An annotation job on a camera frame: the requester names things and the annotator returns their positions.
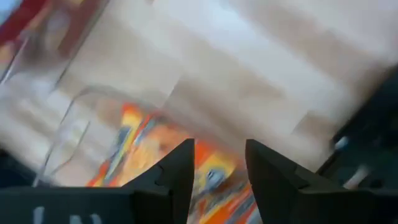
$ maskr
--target red object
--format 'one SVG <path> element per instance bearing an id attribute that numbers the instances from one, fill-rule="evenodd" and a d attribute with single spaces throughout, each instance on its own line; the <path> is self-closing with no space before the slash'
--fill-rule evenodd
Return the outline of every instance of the red object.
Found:
<path id="1" fill-rule="evenodd" d="M 0 46 L 15 40 L 29 22 L 40 12 L 47 0 L 23 0 L 0 27 Z"/>

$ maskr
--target clear plastic container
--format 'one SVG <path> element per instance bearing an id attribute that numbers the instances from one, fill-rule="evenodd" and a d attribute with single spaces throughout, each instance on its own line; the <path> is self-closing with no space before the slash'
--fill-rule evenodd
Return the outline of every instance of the clear plastic container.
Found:
<path id="1" fill-rule="evenodd" d="M 51 143 L 33 186 L 86 186 L 101 164 L 115 152 L 124 104 L 150 113 L 157 107 L 111 87 L 92 86 L 72 100 Z"/>

